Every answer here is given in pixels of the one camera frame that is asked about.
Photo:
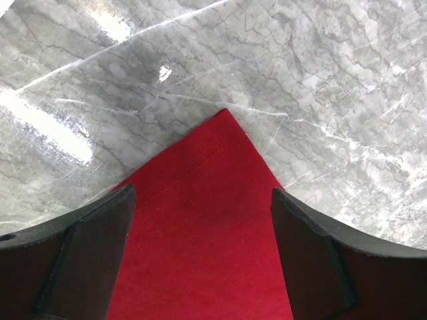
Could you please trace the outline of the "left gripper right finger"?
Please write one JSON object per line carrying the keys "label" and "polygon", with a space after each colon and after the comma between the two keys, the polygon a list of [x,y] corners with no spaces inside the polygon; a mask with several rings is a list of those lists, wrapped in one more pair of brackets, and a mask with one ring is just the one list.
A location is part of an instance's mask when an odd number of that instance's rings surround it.
{"label": "left gripper right finger", "polygon": [[272,221],[294,319],[425,319],[426,252],[335,220],[283,189]]}

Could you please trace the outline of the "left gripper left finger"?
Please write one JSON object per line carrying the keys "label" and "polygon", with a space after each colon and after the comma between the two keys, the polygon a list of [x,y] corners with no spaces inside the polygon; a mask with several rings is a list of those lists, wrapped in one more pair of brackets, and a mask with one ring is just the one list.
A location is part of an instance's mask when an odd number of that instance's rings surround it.
{"label": "left gripper left finger", "polygon": [[136,204],[125,185],[1,236],[2,319],[105,319]]}

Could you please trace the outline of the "dark red t-shirt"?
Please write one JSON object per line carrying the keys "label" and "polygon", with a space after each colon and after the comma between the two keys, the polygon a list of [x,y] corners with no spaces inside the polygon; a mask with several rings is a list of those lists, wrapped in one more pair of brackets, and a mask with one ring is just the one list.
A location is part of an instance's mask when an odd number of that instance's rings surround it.
{"label": "dark red t-shirt", "polygon": [[279,186],[223,109],[127,179],[136,210],[109,319],[291,319]]}

